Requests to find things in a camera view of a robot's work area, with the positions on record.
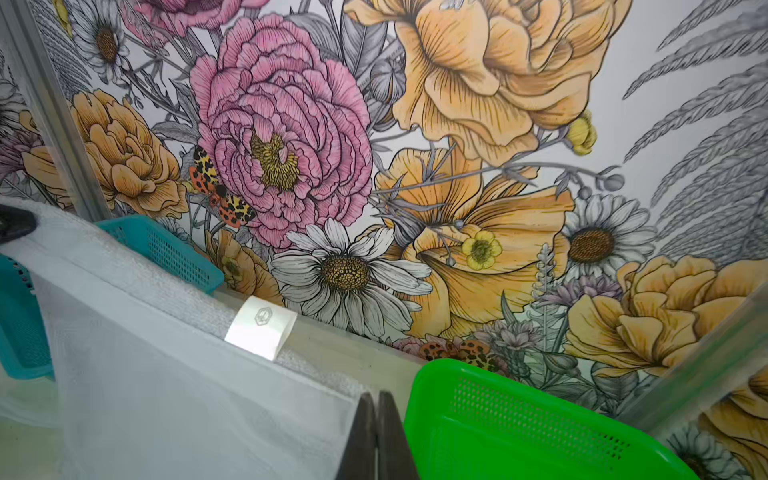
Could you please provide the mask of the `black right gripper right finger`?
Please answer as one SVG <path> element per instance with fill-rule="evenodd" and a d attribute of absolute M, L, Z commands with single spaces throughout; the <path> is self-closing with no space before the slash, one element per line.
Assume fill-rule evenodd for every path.
<path fill-rule="evenodd" d="M 378 396 L 376 417 L 377 478 L 379 480 L 419 480 L 403 423 L 389 391 Z"/>

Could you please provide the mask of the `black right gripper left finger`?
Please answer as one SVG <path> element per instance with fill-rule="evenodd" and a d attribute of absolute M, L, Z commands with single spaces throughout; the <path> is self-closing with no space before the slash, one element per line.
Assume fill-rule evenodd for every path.
<path fill-rule="evenodd" d="M 376 478 L 376 411 L 370 393 L 360 396 L 336 480 Z"/>

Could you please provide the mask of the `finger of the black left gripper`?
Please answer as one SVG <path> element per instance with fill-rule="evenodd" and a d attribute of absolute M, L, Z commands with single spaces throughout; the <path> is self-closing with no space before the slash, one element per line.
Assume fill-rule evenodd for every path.
<path fill-rule="evenodd" d="M 12 206 L 0 206 L 0 244 L 32 233 L 37 225 L 37 219 L 32 212 Z"/>

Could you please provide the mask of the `grey towel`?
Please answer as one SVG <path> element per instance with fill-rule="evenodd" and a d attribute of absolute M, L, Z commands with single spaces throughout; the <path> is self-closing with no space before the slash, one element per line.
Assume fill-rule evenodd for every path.
<path fill-rule="evenodd" d="M 358 386 L 224 339 L 234 312 L 38 202 L 3 254 L 31 273 L 57 386 L 61 479 L 332 479 Z"/>

